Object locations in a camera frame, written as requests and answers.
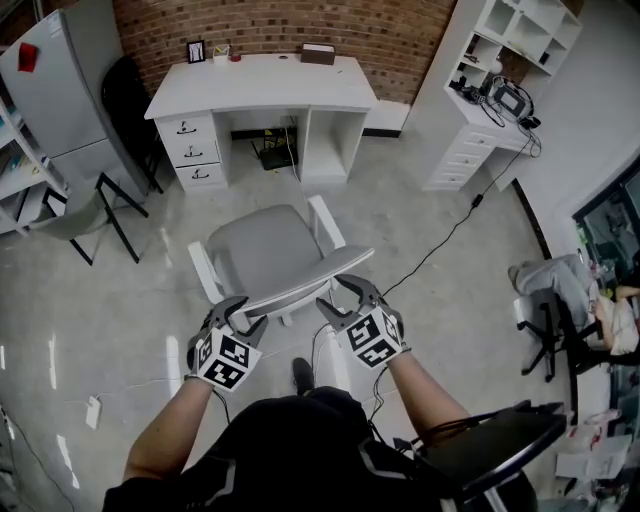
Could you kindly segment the silver grey refrigerator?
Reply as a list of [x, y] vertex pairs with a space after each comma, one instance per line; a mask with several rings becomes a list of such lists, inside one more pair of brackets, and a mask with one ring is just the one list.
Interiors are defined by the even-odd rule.
[[[33, 73], [17, 70], [21, 42], [39, 49]], [[67, 185], [106, 173], [142, 202], [148, 183], [101, 98], [106, 73], [123, 55], [112, 0], [78, 0], [37, 22], [0, 55], [0, 76]]]

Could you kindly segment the white rectangular panel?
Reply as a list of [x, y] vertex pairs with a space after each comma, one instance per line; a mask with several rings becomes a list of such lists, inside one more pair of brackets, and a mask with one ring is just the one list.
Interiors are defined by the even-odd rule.
[[410, 110], [410, 104], [379, 100], [366, 116], [363, 135], [399, 138]]

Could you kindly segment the small black screen device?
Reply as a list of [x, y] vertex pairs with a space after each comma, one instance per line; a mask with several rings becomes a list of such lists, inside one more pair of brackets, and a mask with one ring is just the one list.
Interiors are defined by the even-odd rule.
[[515, 118], [522, 118], [530, 111], [531, 98], [517, 84], [504, 82], [496, 88], [493, 98], [498, 105]]

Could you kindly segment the light grey black-legged chair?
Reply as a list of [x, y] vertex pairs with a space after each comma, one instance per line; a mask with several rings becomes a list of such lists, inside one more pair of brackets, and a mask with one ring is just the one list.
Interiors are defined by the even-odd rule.
[[133, 261], [138, 264], [140, 257], [115, 215], [115, 203], [120, 199], [144, 218], [148, 212], [127, 194], [119, 184], [106, 173], [74, 187], [68, 197], [47, 186], [42, 201], [41, 212], [28, 224], [33, 232], [40, 232], [57, 240], [70, 243], [82, 259], [93, 265], [93, 259], [77, 241], [78, 237], [89, 235], [106, 225], [112, 225]]

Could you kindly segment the black office chair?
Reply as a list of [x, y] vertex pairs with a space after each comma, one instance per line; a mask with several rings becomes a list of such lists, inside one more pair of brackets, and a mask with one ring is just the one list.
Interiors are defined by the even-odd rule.
[[578, 376], [600, 364], [640, 366], [640, 342], [634, 351], [615, 354], [610, 348], [613, 332], [596, 317], [588, 326], [577, 329], [569, 309], [559, 295], [549, 290], [517, 298], [513, 303], [516, 327], [529, 332], [538, 341], [539, 349], [531, 362], [521, 369], [529, 375], [540, 363], [545, 364], [545, 381], [556, 376], [556, 355], [564, 352], [569, 375], [570, 424], [578, 424]]

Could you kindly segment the black framed window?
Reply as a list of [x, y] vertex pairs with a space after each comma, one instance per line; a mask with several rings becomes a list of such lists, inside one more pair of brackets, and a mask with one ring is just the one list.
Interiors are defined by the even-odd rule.
[[640, 288], [640, 157], [573, 220], [600, 286]]

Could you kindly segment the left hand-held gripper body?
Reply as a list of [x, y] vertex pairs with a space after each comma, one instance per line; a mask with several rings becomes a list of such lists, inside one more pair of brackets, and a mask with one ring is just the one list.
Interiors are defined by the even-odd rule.
[[230, 325], [209, 327], [208, 318], [188, 342], [187, 378], [198, 378], [223, 391], [234, 392], [248, 378], [262, 352], [238, 341]]

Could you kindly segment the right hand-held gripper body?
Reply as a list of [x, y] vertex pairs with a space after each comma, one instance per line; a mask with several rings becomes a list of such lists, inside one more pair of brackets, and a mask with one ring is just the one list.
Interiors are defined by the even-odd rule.
[[360, 311], [340, 313], [334, 329], [338, 341], [369, 370], [386, 366], [409, 351], [400, 314], [382, 300]]

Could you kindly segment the black router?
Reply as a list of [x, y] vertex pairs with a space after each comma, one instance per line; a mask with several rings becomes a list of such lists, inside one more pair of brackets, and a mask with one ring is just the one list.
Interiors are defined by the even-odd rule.
[[254, 142], [251, 145], [265, 171], [298, 165], [295, 127], [266, 129], [262, 132], [262, 147], [258, 149]]

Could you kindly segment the white desk with drawers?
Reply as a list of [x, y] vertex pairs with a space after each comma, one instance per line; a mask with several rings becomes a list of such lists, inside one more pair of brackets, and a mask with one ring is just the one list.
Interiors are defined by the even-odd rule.
[[225, 66], [213, 60], [172, 66], [145, 117], [155, 122], [187, 194], [228, 187], [234, 123], [248, 118], [260, 130], [295, 127], [299, 180], [330, 186], [347, 182], [377, 103], [354, 58], [328, 66], [302, 63], [296, 54], [258, 54]]

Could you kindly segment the person's right black shoe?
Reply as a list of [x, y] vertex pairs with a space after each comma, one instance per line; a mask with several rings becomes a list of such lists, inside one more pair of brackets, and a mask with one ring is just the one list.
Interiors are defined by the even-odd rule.
[[298, 396], [305, 396], [315, 389], [313, 369], [306, 359], [297, 357], [292, 361], [292, 375]]

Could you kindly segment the black folding chair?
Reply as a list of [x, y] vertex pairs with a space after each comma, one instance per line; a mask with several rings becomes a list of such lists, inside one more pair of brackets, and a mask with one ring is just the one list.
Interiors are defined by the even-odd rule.
[[118, 59], [106, 73], [102, 104], [125, 149], [139, 165], [150, 188], [163, 193], [156, 179], [161, 157], [161, 138], [153, 120], [145, 118], [151, 99], [139, 69], [130, 56]]

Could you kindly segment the grey white armchair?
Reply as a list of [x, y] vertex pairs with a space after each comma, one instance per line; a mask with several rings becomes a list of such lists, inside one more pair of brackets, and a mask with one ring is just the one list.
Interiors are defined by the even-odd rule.
[[280, 204], [229, 222], [188, 251], [211, 304], [232, 296], [248, 301], [231, 318], [249, 325], [260, 317], [292, 324], [292, 313], [337, 286], [336, 276], [373, 256], [346, 243], [325, 201], [307, 200], [309, 218]]

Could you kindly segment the person's left forearm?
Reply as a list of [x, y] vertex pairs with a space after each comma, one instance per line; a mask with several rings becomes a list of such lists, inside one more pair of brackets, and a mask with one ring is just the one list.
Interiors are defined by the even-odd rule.
[[208, 382], [188, 378], [133, 443], [123, 480], [166, 480], [181, 474], [191, 454], [207, 404]]

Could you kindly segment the brown tissue box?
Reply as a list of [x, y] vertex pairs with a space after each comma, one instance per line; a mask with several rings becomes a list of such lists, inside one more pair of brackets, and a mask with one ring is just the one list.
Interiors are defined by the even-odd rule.
[[335, 62], [336, 50], [333, 45], [317, 43], [303, 43], [300, 52], [300, 61], [308, 64], [332, 66]]

